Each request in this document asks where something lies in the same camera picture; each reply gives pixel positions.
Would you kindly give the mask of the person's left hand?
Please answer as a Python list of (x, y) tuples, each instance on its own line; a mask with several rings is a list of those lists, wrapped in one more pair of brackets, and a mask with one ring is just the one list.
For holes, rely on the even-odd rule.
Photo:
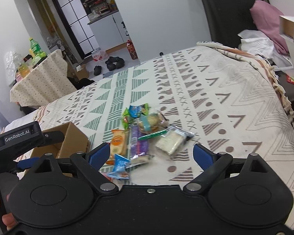
[(0, 199), (0, 213), (2, 215), (2, 223), (6, 226), (7, 230), (11, 230), (17, 225), (17, 221), (12, 213), (7, 213), (4, 206), (4, 200)]

